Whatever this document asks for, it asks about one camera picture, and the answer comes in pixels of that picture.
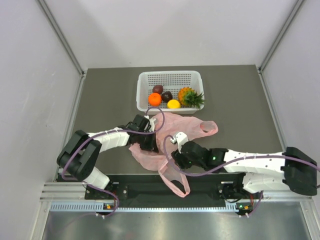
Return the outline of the orange tangerine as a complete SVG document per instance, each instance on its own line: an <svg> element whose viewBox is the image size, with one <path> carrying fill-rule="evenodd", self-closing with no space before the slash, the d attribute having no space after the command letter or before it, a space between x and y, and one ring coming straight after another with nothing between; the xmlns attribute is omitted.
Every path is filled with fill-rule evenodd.
<svg viewBox="0 0 320 240"><path fill-rule="evenodd" d="M158 107L162 103L162 96L159 93L152 93L148 96L148 103L152 107Z"/></svg>

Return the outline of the yellow lemon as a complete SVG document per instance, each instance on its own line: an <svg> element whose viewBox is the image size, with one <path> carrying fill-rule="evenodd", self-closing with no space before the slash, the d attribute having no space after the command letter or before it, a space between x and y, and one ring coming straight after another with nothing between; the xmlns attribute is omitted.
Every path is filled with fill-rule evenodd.
<svg viewBox="0 0 320 240"><path fill-rule="evenodd" d="M167 108L168 109L179 109L181 107L181 104L176 99L171 99L167 102Z"/></svg>

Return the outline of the dark purple plum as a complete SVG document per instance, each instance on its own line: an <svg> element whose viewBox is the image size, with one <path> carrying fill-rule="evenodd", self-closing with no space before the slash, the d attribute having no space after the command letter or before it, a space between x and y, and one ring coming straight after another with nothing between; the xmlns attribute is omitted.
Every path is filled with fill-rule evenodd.
<svg viewBox="0 0 320 240"><path fill-rule="evenodd" d="M163 91L164 91L164 88L163 88L163 86L162 85L155 85L154 87L153 87L153 89L152 89L152 92L153 93L157 93L157 94L159 94L159 95L161 95L162 93L163 93Z"/></svg>
<svg viewBox="0 0 320 240"><path fill-rule="evenodd" d="M168 103L170 100L173 99L173 95L170 91L165 91L162 93L161 99L163 102Z"/></svg>

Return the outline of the orange toy pineapple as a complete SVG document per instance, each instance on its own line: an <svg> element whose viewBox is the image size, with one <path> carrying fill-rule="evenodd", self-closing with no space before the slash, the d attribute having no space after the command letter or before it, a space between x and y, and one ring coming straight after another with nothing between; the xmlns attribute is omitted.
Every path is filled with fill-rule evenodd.
<svg viewBox="0 0 320 240"><path fill-rule="evenodd" d="M178 101L181 105L188 108L200 109L204 105L204 94L196 92L191 87L183 87L177 94Z"/></svg>

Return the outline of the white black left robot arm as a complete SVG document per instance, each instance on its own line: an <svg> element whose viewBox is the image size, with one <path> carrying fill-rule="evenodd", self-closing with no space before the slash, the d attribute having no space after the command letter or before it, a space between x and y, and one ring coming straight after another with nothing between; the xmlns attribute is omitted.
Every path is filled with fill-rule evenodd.
<svg viewBox="0 0 320 240"><path fill-rule="evenodd" d="M144 151L158 153L155 124L155 119L138 114L128 124L111 130L97 133L77 130L58 155L57 165L73 179L96 187L102 198L109 198L114 187L110 178L96 167L99 154L133 144L138 144Z"/></svg>

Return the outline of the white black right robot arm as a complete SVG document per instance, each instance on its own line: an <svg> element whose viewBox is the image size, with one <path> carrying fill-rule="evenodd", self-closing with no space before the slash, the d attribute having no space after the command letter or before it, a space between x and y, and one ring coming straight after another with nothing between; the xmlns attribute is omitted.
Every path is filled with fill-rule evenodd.
<svg viewBox="0 0 320 240"><path fill-rule="evenodd" d="M226 148L201 147L188 141L171 153L175 165L181 170L192 166L208 173L241 173L242 180L233 185L239 198L261 191L285 191L313 197L318 193L315 160L296 147L284 152L248 153Z"/></svg>

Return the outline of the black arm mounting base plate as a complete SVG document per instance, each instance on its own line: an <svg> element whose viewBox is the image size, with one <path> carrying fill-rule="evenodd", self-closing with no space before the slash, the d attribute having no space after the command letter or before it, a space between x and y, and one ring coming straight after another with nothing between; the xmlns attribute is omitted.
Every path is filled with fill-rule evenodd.
<svg viewBox="0 0 320 240"><path fill-rule="evenodd" d="M258 193L249 193L245 190L236 190L231 184L214 184L210 182L192 182L190 193L187 193L181 183L176 180L172 182L177 187L175 193L162 182L113 182L108 184L104 190L118 196L120 201L136 200L177 200L177 199L204 199L209 201L232 202L239 200L257 200Z"/></svg>

